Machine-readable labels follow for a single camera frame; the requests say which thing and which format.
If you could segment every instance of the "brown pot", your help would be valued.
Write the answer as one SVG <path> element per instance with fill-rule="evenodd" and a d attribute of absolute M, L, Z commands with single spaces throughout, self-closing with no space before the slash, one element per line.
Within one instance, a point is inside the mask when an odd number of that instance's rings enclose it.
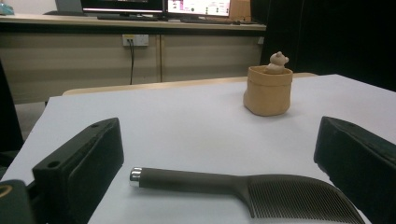
<path fill-rule="evenodd" d="M 265 67 L 249 67 L 244 105 L 260 116 L 283 114 L 290 107 L 293 72 L 285 68 L 281 75 L 270 75 L 264 73 Z"/>

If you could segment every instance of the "power cord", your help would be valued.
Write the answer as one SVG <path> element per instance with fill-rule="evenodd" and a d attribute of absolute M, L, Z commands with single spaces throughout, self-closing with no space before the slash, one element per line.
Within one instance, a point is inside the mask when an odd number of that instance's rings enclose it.
<path fill-rule="evenodd" d="M 129 50 L 131 51 L 131 79 L 129 85 L 132 85 L 132 78 L 134 76 L 134 41 L 132 39 L 127 40 L 129 43 Z"/>

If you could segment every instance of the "computer monitor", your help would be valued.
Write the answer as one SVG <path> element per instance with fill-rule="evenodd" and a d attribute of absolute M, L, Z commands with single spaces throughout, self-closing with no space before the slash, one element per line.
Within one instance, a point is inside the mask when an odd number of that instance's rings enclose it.
<path fill-rule="evenodd" d="M 162 15 L 164 0 L 81 0 L 84 13 Z"/>
<path fill-rule="evenodd" d="M 165 16 L 230 17 L 231 0 L 165 0 Z"/>

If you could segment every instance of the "comb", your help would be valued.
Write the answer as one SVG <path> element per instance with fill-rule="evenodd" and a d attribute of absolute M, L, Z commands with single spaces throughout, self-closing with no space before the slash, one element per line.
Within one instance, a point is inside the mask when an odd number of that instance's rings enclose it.
<path fill-rule="evenodd" d="M 340 190 L 306 176 L 218 175 L 135 167 L 130 183 L 147 189 L 234 195 L 251 217 L 364 223 Z"/>

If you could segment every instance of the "white wall socket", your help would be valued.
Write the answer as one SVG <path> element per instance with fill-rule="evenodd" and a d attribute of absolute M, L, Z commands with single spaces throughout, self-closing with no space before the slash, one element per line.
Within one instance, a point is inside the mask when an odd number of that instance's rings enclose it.
<path fill-rule="evenodd" d="M 134 41 L 134 46 L 148 46 L 149 36 L 148 35 L 122 35 L 122 45 L 129 47 L 128 40 Z"/>

